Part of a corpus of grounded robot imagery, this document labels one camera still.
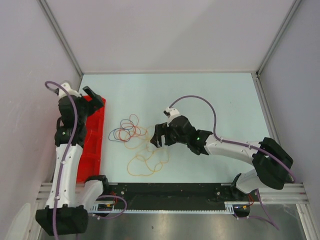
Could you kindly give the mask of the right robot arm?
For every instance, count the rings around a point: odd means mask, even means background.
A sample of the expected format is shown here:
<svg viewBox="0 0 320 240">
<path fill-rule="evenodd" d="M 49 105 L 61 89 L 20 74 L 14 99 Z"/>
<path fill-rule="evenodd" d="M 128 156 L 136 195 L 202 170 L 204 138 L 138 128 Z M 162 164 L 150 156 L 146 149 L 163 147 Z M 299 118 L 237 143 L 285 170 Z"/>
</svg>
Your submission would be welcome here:
<svg viewBox="0 0 320 240">
<path fill-rule="evenodd" d="M 218 140 L 213 132 L 196 129 L 187 117 L 180 115 L 170 122 L 156 124 L 150 143 L 156 148 L 179 143 L 196 155 L 225 156 L 250 164 L 253 169 L 239 173 L 231 184 L 230 194 L 237 201 L 263 187 L 282 190 L 290 181 L 293 159 L 270 137 L 252 143 Z"/>
</svg>

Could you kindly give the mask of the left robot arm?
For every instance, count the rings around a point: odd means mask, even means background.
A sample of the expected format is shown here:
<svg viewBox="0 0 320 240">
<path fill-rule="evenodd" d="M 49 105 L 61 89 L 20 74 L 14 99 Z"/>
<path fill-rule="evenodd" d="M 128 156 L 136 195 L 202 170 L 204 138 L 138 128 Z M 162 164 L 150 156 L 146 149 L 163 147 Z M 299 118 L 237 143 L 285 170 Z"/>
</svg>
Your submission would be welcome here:
<svg viewBox="0 0 320 240">
<path fill-rule="evenodd" d="M 80 194 L 76 194 L 87 118 L 105 106 L 102 97 L 88 86 L 84 91 L 90 100 L 67 82 L 55 86 L 52 92 L 58 96 L 60 112 L 54 135 L 55 170 L 49 197 L 45 207 L 36 211 L 35 220 L 49 236 L 57 239 L 62 235 L 83 234 L 88 227 L 90 207 L 97 199 L 107 199 L 111 188 L 105 175 L 93 175 L 85 180 Z"/>
</svg>

